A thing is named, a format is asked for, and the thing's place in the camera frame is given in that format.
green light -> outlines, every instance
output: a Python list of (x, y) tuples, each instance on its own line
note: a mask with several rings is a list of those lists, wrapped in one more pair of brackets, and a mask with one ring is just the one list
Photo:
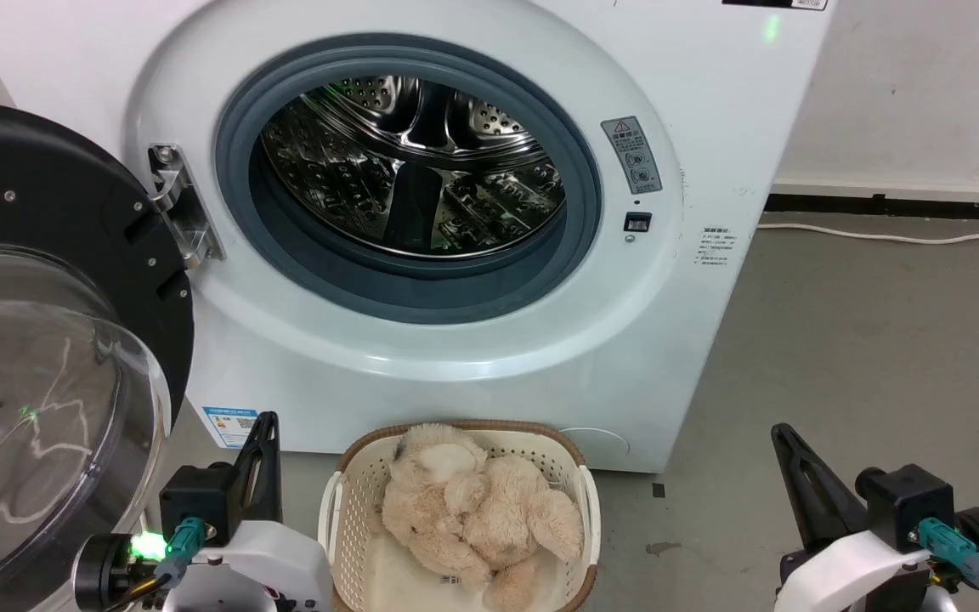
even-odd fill
[(153, 534), (151, 531), (143, 531), (131, 538), (131, 554), (135, 557), (161, 561), (164, 559), (164, 547), (166, 542), (163, 535)]
[(777, 41), (778, 36), (780, 36), (780, 15), (769, 15), (769, 20), (766, 20), (765, 31), (761, 34), (761, 38), (766, 43), (769, 43), (769, 45), (772, 45)]

brown basket rim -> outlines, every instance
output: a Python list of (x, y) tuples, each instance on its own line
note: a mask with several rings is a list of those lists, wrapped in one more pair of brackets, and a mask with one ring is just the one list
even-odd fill
[[(572, 457), (572, 461), (576, 462), (576, 467), (584, 465), (584, 456), (581, 454), (580, 449), (576, 448), (576, 445), (572, 440), (569, 439), (568, 435), (560, 433), (560, 431), (554, 429), (553, 427), (548, 427), (545, 425), (540, 425), (537, 422), (522, 422), (522, 421), (477, 421), (477, 419), (467, 419), (467, 421), (443, 421), (444, 425), (450, 425), (452, 427), (458, 427), (459, 429), (467, 431), (518, 431), (521, 434), (537, 434), (545, 435), (545, 437), (554, 440), (559, 445), (568, 451), (569, 456)], [(358, 438), (356, 442), (350, 445), (349, 449), (342, 454), (341, 460), (338, 460), (338, 472), (346, 472), (351, 461), (354, 460), (354, 456), (357, 456), (366, 446), (370, 445), (372, 442), (377, 440), (383, 440), (384, 438), (392, 438), (394, 435), (403, 435), (407, 433), (411, 427), (416, 425), (423, 425), (423, 422), (412, 422), (409, 425), (396, 425), (392, 427), (381, 427), (376, 431), (370, 431), (361, 438)]]
[[(545, 425), (540, 425), (537, 422), (521, 422), (521, 421), (477, 421), (477, 419), (467, 419), (467, 421), (451, 421), (442, 422), (445, 425), (450, 425), (452, 427), (458, 427), (459, 429), (467, 431), (518, 431), (521, 434), (539, 434), (545, 435), (547, 438), (551, 438), (559, 445), (568, 451), (569, 456), (572, 460), (576, 462), (576, 467), (581, 468), (584, 465), (584, 456), (581, 454), (580, 449), (576, 448), (576, 445), (572, 440), (569, 439), (568, 435), (560, 433), (560, 431), (554, 429), (553, 427), (548, 427)], [(407, 433), (411, 427), (415, 425), (422, 425), (420, 422), (412, 422), (409, 425), (396, 425), (392, 427), (381, 427), (376, 431), (371, 431), (362, 435), (358, 438), (356, 442), (350, 445), (349, 449), (342, 454), (341, 460), (338, 461), (338, 472), (345, 473), (346, 468), (348, 468), (351, 461), (354, 460), (354, 456), (357, 456), (366, 446), (370, 445), (372, 442), (377, 440), (383, 440), (384, 438), (392, 438), (394, 435), (403, 435)], [(587, 566), (587, 572), (584, 573), (583, 584), (580, 585), (580, 590), (576, 592), (576, 595), (572, 597), (563, 607), (559, 608), (557, 612), (576, 612), (580, 609), (584, 601), (587, 600), (587, 596), (591, 595), (591, 589), (595, 586), (595, 574), (598, 573), (598, 567), (594, 564)], [(333, 586), (331, 588), (331, 601), (335, 605), (335, 609), (338, 612), (356, 612), (346, 602), (342, 600), (342, 596), (338, 595), (338, 587)]]

white wall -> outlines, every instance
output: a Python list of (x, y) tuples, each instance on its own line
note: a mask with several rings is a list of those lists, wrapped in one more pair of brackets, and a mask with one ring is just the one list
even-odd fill
[(979, 0), (836, 10), (777, 190), (979, 199)]

washing machine door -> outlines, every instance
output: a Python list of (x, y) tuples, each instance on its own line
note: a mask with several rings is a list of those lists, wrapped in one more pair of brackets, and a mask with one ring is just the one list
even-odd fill
[(193, 345), (190, 286), (139, 182), (0, 107), (0, 609), (57, 609), (94, 532), (129, 530)]

basket handle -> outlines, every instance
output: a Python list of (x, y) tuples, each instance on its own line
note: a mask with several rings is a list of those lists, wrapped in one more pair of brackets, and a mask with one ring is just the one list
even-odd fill
[(323, 550), (327, 554), (327, 564), (335, 562), (335, 540), (338, 527), (338, 511), (341, 510), (342, 488), (338, 485), (342, 472), (336, 472), (327, 480), (327, 486), (323, 489), (323, 499), (320, 501), (320, 522), (316, 526), (316, 539), (323, 545)]
[(589, 565), (598, 565), (599, 547), (603, 544), (603, 515), (599, 511), (599, 492), (595, 489), (595, 479), (587, 465), (580, 466), (580, 475), (584, 480), (584, 502), (587, 503), (587, 520), (591, 524), (591, 558)]

